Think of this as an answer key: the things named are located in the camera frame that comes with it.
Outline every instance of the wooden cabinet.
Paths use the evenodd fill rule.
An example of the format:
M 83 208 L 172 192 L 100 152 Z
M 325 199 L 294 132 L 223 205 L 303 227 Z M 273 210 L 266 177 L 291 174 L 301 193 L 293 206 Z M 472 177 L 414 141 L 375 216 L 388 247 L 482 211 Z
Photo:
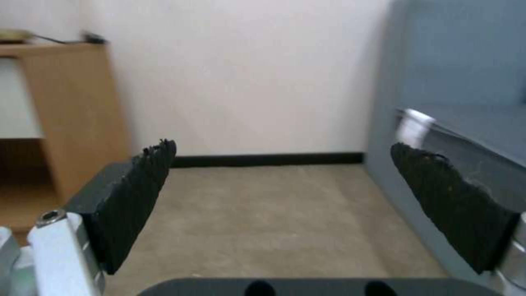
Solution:
M 0 45 L 0 225 L 25 237 L 129 156 L 105 46 Z

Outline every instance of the gray couch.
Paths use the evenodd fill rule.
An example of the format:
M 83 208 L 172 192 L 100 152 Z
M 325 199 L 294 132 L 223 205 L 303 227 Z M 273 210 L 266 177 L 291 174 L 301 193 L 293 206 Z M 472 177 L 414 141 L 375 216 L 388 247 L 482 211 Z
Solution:
M 400 110 L 427 113 L 437 121 L 423 149 L 526 211 L 526 1 L 395 1 L 382 51 L 366 167 L 452 276 L 485 284 L 424 215 L 389 147 Z

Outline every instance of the beige carpet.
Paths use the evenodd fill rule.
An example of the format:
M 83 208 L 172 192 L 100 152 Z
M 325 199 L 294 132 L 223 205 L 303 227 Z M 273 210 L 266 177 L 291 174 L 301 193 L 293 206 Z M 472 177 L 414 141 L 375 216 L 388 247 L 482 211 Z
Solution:
M 445 277 L 361 165 L 171 170 L 107 295 L 185 277 Z

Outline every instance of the hole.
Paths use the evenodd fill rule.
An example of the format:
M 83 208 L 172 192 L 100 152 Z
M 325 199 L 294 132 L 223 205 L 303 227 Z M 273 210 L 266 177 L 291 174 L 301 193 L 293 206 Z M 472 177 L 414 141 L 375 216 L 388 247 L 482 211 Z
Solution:
M 58 212 L 57 211 L 50 211 L 50 212 L 47 212 L 44 215 L 42 215 L 42 220 L 44 220 L 44 221 L 51 220 L 51 219 L 54 219 L 56 217 L 58 217 Z
M 276 296 L 272 286 L 265 281 L 255 281 L 248 285 L 245 296 Z
M 386 283 L 372 281 L 365 286 L 365 296 L 397 296 L 397 294 Z

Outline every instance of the black rubber gripper pad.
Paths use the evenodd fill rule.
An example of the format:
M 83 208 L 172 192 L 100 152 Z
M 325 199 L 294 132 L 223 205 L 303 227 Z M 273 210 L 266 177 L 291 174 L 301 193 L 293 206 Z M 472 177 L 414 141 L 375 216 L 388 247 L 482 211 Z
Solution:
M 503 208 L 466 182 L 442 155 L 398 143 L 391 147 L 391 158 L 426 216 L 454 249 L 477 273 L 493 270 L 520 213 Z
M 65 206 L 82 216 L 97 261 L 108 274 L 122 265 L 154 208 L 176 154 L 161 140 L 127 162 L 95 175 Z

